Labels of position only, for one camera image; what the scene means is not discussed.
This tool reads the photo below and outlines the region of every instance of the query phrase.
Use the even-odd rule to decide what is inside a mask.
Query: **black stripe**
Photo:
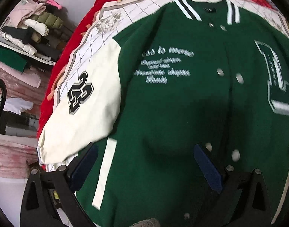
[[[191,11],[188,9],[188,7],[183,3],[182,0],[178,0],[180,2],[180,4],[184,7],[184,9],[186,10],[186,12],[191,16],[192,19],[196,19],[196,17],[191,13]]]
[[[232,24],[235,23],[235,6],[232,2],[230,2],[232,5]]]

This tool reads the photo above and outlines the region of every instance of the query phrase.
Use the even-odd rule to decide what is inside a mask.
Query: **white floor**
[[[0,208],[15,227],[19,227],[20,207],[26,183],[27,179],[0,177]]]

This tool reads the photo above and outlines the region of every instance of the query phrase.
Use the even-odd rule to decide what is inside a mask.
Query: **olive green puffer jacket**
[[[29,19],[44,23],[48,29],[59,29],[63,25],[63,21],[55,15],[43,12],[41,15],[32,15]]]

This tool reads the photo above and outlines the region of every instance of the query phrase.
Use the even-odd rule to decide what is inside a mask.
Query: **white stripe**
[[[281,196],[277,211],[276,211],[276,213],[274,215],[274,218],[273,218],[271,224],[275,223],[275,221],[276,221],[276,219],[277,219],[277,217],[278,217],[278,215],[279,215],[279,213],[281,211],[281,208],[282,208],[283,203],[285,201],[285,197],[286,197],[286,193],[287,193],[288,188],[289,188],[289,173],[287,174],[287,179],[286,179],[286,182],[285,182],[285,185],[284,185],[283,193],[282,193],[282,196]]]
[[[180,2],[178,0],[175,0],[175,3],[179,6],[180,10],[184,13],[184,15],[188,19],[192,19],[192,17],[187,13],[187,11],[184,9],[184,7],[180,4]]]
[[[196,17],[197,20],[202,21],[199,14],[187,3],[186,0],[182,0],[183,3],[187,6],[187,8],[191,11],[191,13]]]
[[[233,3],[233,4],[234,4],[234,8],[235,8],[235,22],[239,23],[240,22],[239,8],[235,3]]]
[[[108,178],[108,174],[109,174],[112,160],[114,157],[116,144],[117,144],[116,140],[114,140],[112,138],[108,138],[105,154],[103,157],[102,166],[101,166],[100,171],[99,171],[99,178],[98,178],[98,183],[97,183],[95,195],[94,195],[94,198],[92,201],[92,206],[97,208],[98,210],[100,210],[100,207],[101,207],[102,202],[103,202],[107,178]]]
[[[233,20],[233,9],[232,9],[232,4],[229,0],[227,1],[227,24],[232,25],[232,20]]]

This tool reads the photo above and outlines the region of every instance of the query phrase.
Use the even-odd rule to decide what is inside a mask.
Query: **white puffer jacket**
[[[30,44],[23,44],[22,40],[19,40],[17,38],[13,38],[10,34],[7,34],[5,32],[1,33],[1,36],[5,38],[6,40],[12,42],[16,46],[19,46],[22,50],[26,51],[28,54],[34,55],[37,53],[37,50],[33,48]]]
[[[29,27],[32,27],[35,31],[37,31],[42,36],[46,36],[49,33],[49,29],[44,23],[39,23],[33,19],[25,19],[23,20],[23,24]]]

